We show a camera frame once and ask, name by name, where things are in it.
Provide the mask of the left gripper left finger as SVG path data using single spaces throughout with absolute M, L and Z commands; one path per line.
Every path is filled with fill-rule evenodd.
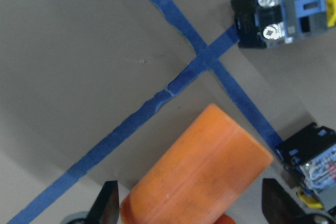
M 117 223 L 119 213 L 118 182 L 107 181 L 88 212 L 86 223 Z

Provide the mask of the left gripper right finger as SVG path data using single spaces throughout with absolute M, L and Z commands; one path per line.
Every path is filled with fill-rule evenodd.
M 268 223 L 314 223 L 314 216 L 306 214 L 273 178 L 262 181 L 261 209 Z

